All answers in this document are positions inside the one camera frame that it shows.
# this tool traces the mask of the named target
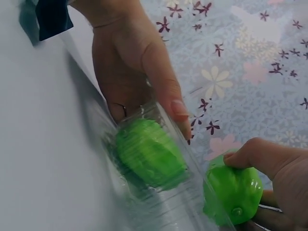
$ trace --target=white surface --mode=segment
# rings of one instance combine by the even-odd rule
[[[106,156],[91,142],[86,111],[103,105],[99,93],[59,37],[33,46],[19,17],[1,3],[0,230],[126,230]]]

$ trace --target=green plastic object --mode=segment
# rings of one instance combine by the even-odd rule
[[[120,129],[116,150],[120,160],[153,188],[170,190],[188,177],[179,148],[154,120],[136,119]]]
[[[204,183],[205,206],[203,212],[218,226],[228,226],[230,218],[233,225],[249,221],[256,214],[263,186],[255,168],[234,169],[223,161],[224,154],[209,162]]]

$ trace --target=clear plastic bottle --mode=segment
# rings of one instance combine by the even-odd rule
[[[222,229],[203,213],[209,196],[203,192],[206,181],[187,142],[159,104],[141,107],[103,140],[126,188],[122,201],[131,230]],[[215,198],[213,192],[209,198]],[[234,231],[225,217],[229,225],[223,229]]]

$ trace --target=dark blue object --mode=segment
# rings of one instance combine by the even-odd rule
[[[67,0],[39,0],[35,13],[39,24],[39,40],[43,41],[73,27]]]

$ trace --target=floral tablecloth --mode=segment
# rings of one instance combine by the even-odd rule
[[[143,5],[170,52],[192,114],[188,143],[204,170],[252,137],[308,146],[306,0]]]

